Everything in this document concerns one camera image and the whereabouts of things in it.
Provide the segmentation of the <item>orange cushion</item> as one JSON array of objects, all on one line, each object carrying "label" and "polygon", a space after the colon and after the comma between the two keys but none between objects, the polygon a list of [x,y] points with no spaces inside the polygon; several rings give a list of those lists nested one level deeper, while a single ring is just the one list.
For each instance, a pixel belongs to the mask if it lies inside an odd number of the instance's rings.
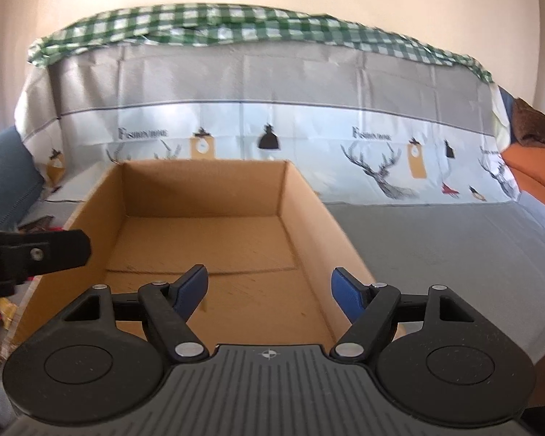
[{"label": "orange cushion", "polygon": [[519,188],[545,204],[545,148],[513,144],[502,153],[502,158]]}]

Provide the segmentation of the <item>brown blanket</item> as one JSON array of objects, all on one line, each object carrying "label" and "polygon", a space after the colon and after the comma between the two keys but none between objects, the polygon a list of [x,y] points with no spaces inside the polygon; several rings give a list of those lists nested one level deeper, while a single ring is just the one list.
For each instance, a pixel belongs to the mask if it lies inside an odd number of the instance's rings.
[{"label": "brown blanket", "polygon": [[545,148],[545,114],[521,98],[514,101],[512,127],[522,146]]}]

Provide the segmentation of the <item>blue sofa cushion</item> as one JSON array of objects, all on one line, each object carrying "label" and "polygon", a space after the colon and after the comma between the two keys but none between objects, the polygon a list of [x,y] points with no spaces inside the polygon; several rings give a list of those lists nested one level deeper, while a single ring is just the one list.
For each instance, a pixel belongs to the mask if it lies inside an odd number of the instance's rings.
[{"label": "blue sofa cushion", "polygon": [[14,127],[0,133],[0,230],[14,230],[44,186],[32,155]]}]

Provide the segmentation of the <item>green checkered cloth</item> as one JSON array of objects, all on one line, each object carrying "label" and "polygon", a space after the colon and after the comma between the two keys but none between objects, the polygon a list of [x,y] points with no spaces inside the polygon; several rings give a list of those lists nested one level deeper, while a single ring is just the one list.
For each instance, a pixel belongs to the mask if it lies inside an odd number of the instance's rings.
[{"label": "green checkered cloth", "polygon": [[97,13],[33,41],[27,62],[46,68],[71,56],[121,44],[209,47],[263,41],[320,43],[426,65],[461,66],[483,83],[493,82],[476,58],[414,37],[327,14],[225,3],[160,4]]}]

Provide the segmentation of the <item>open cardboard box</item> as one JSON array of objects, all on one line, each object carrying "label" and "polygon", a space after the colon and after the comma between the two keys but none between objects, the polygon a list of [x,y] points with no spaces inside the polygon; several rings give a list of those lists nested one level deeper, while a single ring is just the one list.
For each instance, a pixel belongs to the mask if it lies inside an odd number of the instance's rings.
[{"label": "open cardboard box", "polygon": [[171,282],[196,264],[209,290],[190,319],[206,347],[319,343],[348,319],[332,271],[372,274],[298,169],[287,161],[131,161],[111,167],[67,229],[90,238],[80,269],[34,279],[8,332],[17,347],[97,283],[114,293]]}]

